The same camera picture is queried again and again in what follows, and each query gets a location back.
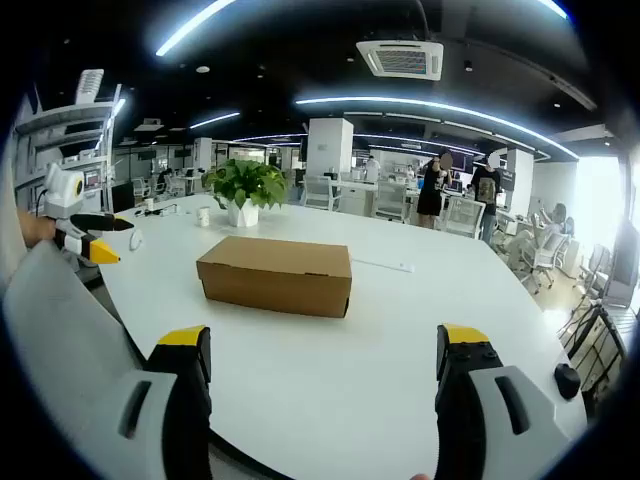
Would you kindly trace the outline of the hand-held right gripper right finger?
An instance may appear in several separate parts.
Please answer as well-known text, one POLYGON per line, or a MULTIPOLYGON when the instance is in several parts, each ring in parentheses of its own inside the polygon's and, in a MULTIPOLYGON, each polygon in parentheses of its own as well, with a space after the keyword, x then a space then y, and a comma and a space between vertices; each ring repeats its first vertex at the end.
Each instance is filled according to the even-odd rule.
POLYGON ((552 400, 488 337, 437 327, 437 479, 542 479, 569 446, 552 400))

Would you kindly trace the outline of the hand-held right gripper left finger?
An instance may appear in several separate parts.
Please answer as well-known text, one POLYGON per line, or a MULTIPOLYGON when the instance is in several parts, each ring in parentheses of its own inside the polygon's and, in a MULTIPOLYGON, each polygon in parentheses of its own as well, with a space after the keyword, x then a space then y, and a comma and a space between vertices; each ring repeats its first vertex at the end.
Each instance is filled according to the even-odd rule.
POLYGON ((78 450, 92 479, 210 479, 211 335, 163 336, 93 407, 78 450))

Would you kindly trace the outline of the person's left hand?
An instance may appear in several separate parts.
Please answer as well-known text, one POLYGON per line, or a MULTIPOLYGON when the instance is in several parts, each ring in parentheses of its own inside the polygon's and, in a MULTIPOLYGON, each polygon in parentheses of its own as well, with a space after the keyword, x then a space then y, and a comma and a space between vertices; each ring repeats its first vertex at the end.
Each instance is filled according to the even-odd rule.
POLYGON ((54 220, 48 217, 37 217, 26 211, 17 211, 20 230, 25 245, 32 248, 40 241, 53 240, 56 231, 54 220))

